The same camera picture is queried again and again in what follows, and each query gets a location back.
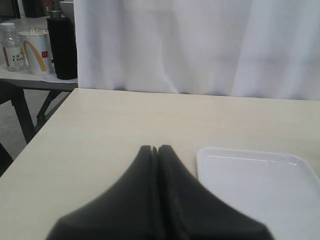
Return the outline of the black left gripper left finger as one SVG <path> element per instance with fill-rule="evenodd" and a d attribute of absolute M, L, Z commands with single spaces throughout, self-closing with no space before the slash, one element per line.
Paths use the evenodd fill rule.
<path fill-rule="evenodd" d="M 103 194 L 61 217 L 49 240 L 158 240 L 157 150 L 142 146 L 125 173 Z"/>

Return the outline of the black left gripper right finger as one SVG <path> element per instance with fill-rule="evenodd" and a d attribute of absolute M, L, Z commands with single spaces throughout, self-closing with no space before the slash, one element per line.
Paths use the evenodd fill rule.
<path fill-rule="evenodd" d="M 161 212 L 171 240 L 272 240 L 261 222 L 209 192 L 185 167 L 170 145 L 157 155 Z"/>

